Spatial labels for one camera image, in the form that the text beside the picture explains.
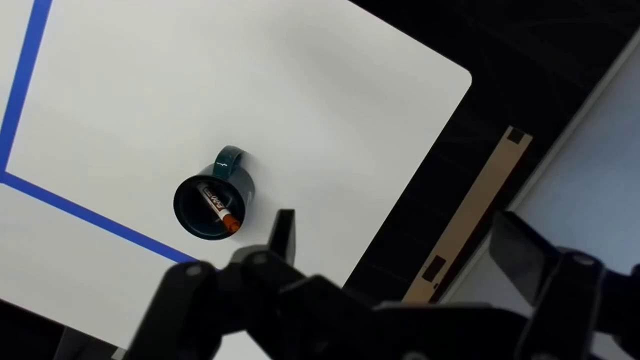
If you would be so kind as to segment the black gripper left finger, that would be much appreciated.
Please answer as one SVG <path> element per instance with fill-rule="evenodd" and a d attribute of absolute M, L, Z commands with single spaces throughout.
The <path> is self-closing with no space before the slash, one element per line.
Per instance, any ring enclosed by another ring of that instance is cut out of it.
<path fill-rule="evenodd" d="M 264 245 L 244 247 L 231 255 L 230 266 L 246 272 L 274 277 L 294 269 L 295 259 L 295 213 L 278 211 Z"/>

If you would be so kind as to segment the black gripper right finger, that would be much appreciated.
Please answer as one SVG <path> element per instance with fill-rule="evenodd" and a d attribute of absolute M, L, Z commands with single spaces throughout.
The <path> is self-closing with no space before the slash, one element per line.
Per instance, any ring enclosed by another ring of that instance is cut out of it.
<path fill-rule="evenodd" d="M 494 217 L 489 257 L 531 308 L 591 315 L 600 306 L 602 263 L 553 247 L 513 213 Z"/>

